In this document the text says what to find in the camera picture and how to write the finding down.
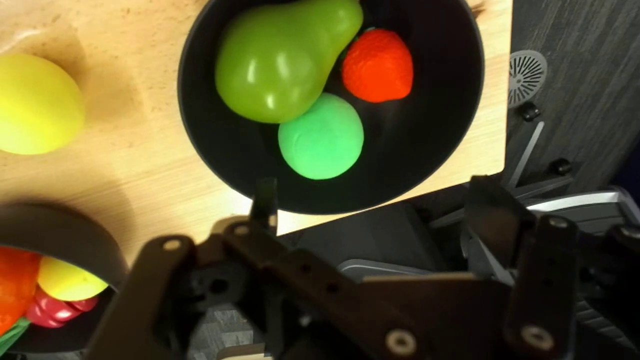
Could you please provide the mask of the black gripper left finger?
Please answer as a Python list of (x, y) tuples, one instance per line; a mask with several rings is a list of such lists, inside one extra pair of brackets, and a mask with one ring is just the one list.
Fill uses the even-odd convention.
[(277, 191), (278, 187), (274, 178), (258, 183), (251, 223), (263, 230), (274, 230), (278, 227)]

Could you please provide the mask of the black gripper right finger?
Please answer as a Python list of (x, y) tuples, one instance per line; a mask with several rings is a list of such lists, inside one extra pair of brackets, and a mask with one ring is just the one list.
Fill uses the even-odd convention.
[(475, 176), (465, 194), (463, 254), (484, 281), (515, 285), (518, 237), (532, 215), (498, 176)]

